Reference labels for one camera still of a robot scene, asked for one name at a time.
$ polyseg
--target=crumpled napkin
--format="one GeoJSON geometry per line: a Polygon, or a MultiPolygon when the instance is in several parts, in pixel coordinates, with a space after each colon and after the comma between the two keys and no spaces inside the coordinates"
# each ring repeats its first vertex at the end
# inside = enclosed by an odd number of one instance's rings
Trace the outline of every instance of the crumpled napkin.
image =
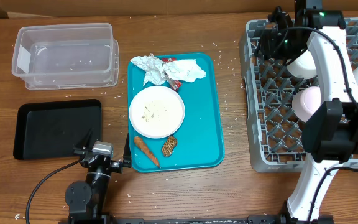
{"type": "Polygon", "coordinates": [[[165,73],[173,80],[194,82],[197,78],[204,78],[206,72],[197,65],[196,59],[183,59],[164,63],[153,54],[150,56],[138,56],[131,59],[131,62],[140,69],[146,71],[143,86],[147,82],[154,85],[162,85],[167,80],[165,73]]]}

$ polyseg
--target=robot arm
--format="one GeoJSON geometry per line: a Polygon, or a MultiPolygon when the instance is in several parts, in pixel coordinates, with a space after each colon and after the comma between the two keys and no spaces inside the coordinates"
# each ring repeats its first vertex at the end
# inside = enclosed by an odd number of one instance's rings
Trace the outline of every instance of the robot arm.
{"type": "MultiPolygon", "coordinates": [[[[328,35],[339,46],[345,60],[347,80],[352,89],[352,95],[358,102],[358,86],[354,80],[352,67],[346,49],[346,31],[339,27],[323,27],[321,32],[328,35]]],[[[332,101],[337,98],[341,102],[351,102],[347,92],[344,91],[345,83],[341,70],[341,62],[333,46],[321,35],[312,32],[307,41],[321,90],[321,102],[332,101]]]]}
{"type": "MultiPolygon", "coordinates": [[[[306,161],[295,191],[286,201],[282,223],[307,223],[314,193],[326,170],[343,166],[352,154],[358,153],[358,111],[345,87],[342,63],[334,46],[321,34],[292,28],[289,15],[277,7],[270,22],[276,22],[277,32],[261,37],[260,46],[265,59],[296,60],[305,50],[312,54],[321,90],[321,106],[306,122],[302,133],[306,161]],[[345,117],[348,123],[342,123],[345,117]]],[[[295,1],[295,25],[319,30],[331,38],[344,58],[346,79],[358,104],[358,86],[354,80],[346,49],[345,22],[341,11],[324,11],[321,0],[295,1]]],[[[319,208],[337,170],[327,176],[321,186],[311,220],[319,218],[319,208]]]]}

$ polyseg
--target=table surface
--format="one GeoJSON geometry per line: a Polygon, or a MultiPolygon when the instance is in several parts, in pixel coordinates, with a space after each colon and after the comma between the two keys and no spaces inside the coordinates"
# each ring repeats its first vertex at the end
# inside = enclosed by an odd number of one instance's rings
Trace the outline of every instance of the table surface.
{"type": "MultiPolygon", "coordinates": [[[[358,17],[358,12],[344,14],[358,17]]],[[[0,20],[0,223],[25,223],[25,205],[35,185],[75,159],[15,160],[12,148],[17,109],[25,103],[96,98],[103,106],[103,141],[113,143],[114,158],[121,159],[128,124],[126,68],[132,57],[149,53],[204,52],[212,58],[226,154],[219,166],[210,169],[154,174],[125,169],[123,174],[113,174],[105,210],[118,218],[144,219],[242,218],[278,213],[300,173],[261,174],[251,168],[246,92],[241,88],[244,82],[238,49],[247,21],[265,16],[266,13],[246,13],[0,20]],[[115,87],[30,91],[12,75],[12,53],[21,27],[84,22],[108,22],[113,26],[120,50],[119,83],[115,87]],[[17,214],[21,219],[14,219],[17,214]]],[[[74,181],[84,180],[86,171],[77,165],[46,181],[32,201],[32,223],[66,219],[65,189],[74,181]]],[[[338,173],[321,214],[334,215],[337,223],[358,223],[358,174],[338,173]]]]}

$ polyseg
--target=dish rack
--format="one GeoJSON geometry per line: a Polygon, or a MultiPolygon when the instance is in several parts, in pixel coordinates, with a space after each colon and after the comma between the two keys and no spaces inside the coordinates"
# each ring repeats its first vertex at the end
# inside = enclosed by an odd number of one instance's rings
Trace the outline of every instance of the dish rack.
{"type": "MultiPolygon", "coordinates": [[[[358,67],[358,18],[345,21],[347,52],[354,70],[358,67]]],[[[306,157],[301,142],[305,123],[295,116],[291,103],[299,91],[318,86],[318,79],[296,78],[281,61],[255,57],[262,33],[275,29],[271,25],[265,19],[249,21],[239,42],[247,92],[250,161],[257,172],[300,172],[306,157]]],[[[345,166],[358,168],[358,155],[345,166]]]]}

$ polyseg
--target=black cable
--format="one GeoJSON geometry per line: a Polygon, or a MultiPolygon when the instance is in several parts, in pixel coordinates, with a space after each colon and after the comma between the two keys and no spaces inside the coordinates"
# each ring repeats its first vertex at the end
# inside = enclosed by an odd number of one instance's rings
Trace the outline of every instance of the black cable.
{"type": "Polygon", "coordinates": [[[350,167],[333,167],[333,168],[330,168],[330,169],[326,170],[326,172],[324,173],[323,177],[321,178],[320,182],[317,185],[316,191],[314,192],[313,200],[311,201],[310,211],[309,211],[309,215],[308,215],[308,219],[307,219],[306,223],[310,223],[311,214],[313,213],[313,209],[314,209],[314,205],[316,203],[318,192],[320,191],[320,188],[323,185],[323,182],[324,182],[325,178],[333,170],[348,170],[348,171],[352,171],[352,172],[358,172],[358,169],[350,168],[350,167]]]}
{"type": "Polygon", "coordinates": [[[48,174],[46,177],[44,177],[44,178],[37,184],[37,186],[35,186],[34,190],[32,191],[32,193],[31,193],[31,195],[30,195],[30,197],[29,197],[29,201],[27,202],[27,206],[26,206],[26,208],[25,208],[25,222],[26,222],[26,224],[30,224],[30,219],[29,219],[30,204],[31,204],[31,200],[32,200],[32,198],[34,197],[34,195],[35,195],[36,191],[38,190],[38,188],[39,188],[49,177],[53,176],[54,174],[56,174],[56,173],[58,173],[58,172],[60,172],[60,171],[62,171],[62,170],[64,170],[64,169],[67,169],[67,168],[69,168],[69,167],[71,167],[71,166],[73,166],[73,165],[75,165],[75,164],[81,162],[81,160],[82,160],[82,158],[79,158],[77,161],[72,162],[71,164],[65,165],[65,166],[63,166],[62,168],[59,168],[59,169],[57,169],[57,170],[51,172],[51,173],[48,174]]]}
{"type": "MultiPolygon", "coordinates": [[[[343,55],[341,53],[341,51],[339,50],[339,47],[338,45],[335,44],[335,41],[333,41],[330,37],[328,37],[325,33],[321,32],[320,30],[316,30],[316,29],[313,29],[313,28],[310,28],[310,27],[289,27],[289,28],[286,28],[286,29],[283,29],[281,31],[286,31],[286,30],[295,30],[295,29],[303,29],[303,30],[310,30],[312,32],[316,32],[318,33],[319,35],[322,35],[330,44],[333,45],[334,47],[334,50],[337,52],[338,54],[338,57],[341,61],[341,67],[342,67],[342,72],[343,72],[343,77],[344,77],[344,82],[345,82],[345,88],[346,88],[346,93],[347,95],[349,96],[349,98],[351,99],[352,103],[354,104],[354,106],[356,107],[356,110],[358,111],[358,104],[356,102],[356,100],[354,99],[353,95],[351,94],[351,88],[349,86],[349,81],[347,80],[347,73],[346,73],[346,66],[345,66],[345,60],[343,58],[343,55]]],[[[349,170],[349,171],[353,171],[353,172],[358,172],[358,169],[355,169],[355,168],[350,168],[350,167],[333,167],[333,168],[330,168],[328,169],[323,177],[321,178],[318,186],[317,186],[317,189],[316,191],[314,192],[314,196],[313,196],[313,200],[311,201],[311,206],[310,206],[310,211],[309,211],[309,215],[308,215],[308,219],[307,219],[307,223],[310,223],[311,221],[311,215],[313,213],[313,209],[314,209],[314,205],[316,203],[316,199],[317,199],[317,195],[318,195],[318,192],[320,191],[320,188],[325,180],[325,178],[329,175],[329,173],[333,170],[349,170]]]]}

